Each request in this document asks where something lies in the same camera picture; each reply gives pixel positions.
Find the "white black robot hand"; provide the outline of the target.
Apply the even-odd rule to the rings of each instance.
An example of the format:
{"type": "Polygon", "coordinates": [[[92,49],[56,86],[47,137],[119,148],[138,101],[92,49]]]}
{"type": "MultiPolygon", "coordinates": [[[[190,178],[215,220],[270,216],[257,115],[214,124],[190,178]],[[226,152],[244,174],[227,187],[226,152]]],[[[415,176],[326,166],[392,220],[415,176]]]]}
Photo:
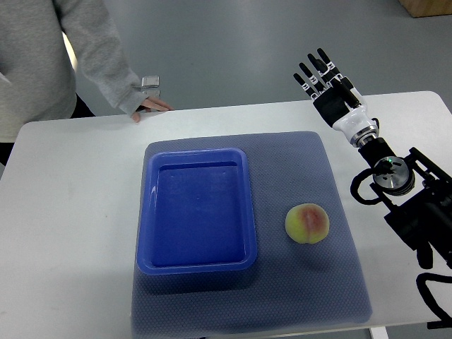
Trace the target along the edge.
{"type": "MultiPolygon", "coordinates": [[[[335,64],[324,50],[318,48],[317,53],[318,59],[313,54],[307,56],[319,75],[324,76],[327,71],[334,72],[335,64]]],[[[316,88],[319,84],[317,77],[304,63],[299,63],[299,67],[316,88]]],[[[335,76],[327,82],[327,88],[319,93],[316,93],[298,73],[294,73],[293,78],[313,100],[313,105],[321,118],[332,129],[342,132],[350,145],[364,145],[379,136],[379,126],[368,116],[364,98],[347,77],[335,76]]]]}

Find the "grey sweatshirt sleeve forearm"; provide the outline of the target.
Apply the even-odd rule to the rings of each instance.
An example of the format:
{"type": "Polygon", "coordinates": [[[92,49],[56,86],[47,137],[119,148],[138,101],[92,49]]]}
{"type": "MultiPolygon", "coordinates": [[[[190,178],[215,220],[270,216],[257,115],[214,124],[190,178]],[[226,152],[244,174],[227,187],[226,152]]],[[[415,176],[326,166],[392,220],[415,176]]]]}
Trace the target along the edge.
{"type": "Polygon", "coordinates": [[[114,108],[132,116],[145,100],[139,77],[129,66],[119,33],[102,1],[62,6],[61,24],[85,77],[114,108]]]}

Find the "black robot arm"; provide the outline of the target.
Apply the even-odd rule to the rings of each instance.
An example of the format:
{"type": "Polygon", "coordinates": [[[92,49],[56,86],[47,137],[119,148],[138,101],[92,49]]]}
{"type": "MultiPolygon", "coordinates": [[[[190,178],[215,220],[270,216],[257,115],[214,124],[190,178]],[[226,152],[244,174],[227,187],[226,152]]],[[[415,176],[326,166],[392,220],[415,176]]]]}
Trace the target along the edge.
{"type": "Polygon", "coordinates": [[[416,148],[398,157],[379,135],[379,120],[348,77],[322,50],[300,63],[294,79],[310,97],[321,118],[343,133],[368,164],[350,185],[354,199],[367,206],[383,203],[385,221],[417,254],[424,269],[437,251],[451,265],[451,176],[416,148]]]}

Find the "person's hand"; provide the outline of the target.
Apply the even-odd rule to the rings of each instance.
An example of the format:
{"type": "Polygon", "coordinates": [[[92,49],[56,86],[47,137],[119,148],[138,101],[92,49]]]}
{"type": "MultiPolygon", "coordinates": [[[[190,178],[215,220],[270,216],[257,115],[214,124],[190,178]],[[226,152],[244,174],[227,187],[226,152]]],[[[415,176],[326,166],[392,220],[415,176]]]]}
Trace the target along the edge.
{"type": "Polygon", "coordinates": [[[131,119],[135,123],[139,123],[141,121],[142,111],[151,112],[153,110],[157,112],[168,112],[174,110],[174,108],[161,99],[158,99],[156,97],[147,97],[138,106],[138,109],[131,115],[131,119]]]}

